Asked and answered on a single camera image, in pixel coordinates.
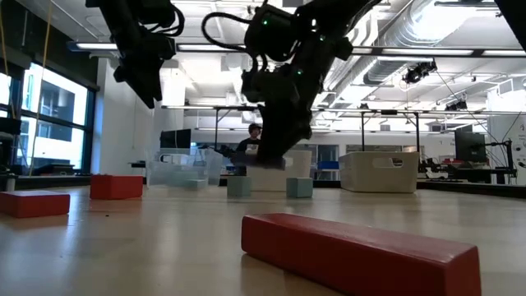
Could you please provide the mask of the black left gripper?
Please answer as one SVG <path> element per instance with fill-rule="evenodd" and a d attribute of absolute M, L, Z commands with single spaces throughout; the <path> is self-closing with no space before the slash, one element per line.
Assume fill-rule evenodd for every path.
<path fill-rule="evenodd" d="M 176 11 L 102 11 L 102 14 L 122 58 L 169 60 L 176 54 L 171 37 L 144 26 L 168 28 L 176 20 Z M 117 83 L 126 82 L 148 109 L 154 109 L 163 99 L 159 76 L 162 65 L 159 60 L 121 60 L 113 77 Z"/>

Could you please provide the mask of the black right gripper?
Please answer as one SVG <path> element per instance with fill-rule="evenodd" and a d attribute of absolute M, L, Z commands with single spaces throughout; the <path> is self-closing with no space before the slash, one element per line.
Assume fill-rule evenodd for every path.
<path fill-rule="evenodd" d="M 318 36 L 302 41 L 292 62 L 276 70 L 250 70 L 242 74 L 242 93 L 258 106 L 263 119 L 256 164 L 282 164 L 283 156 L 300 140 L 311 138 L 311 105 L 323 89 L 334 60 L 347 60 L 353 52 L 348 38 Z"/>

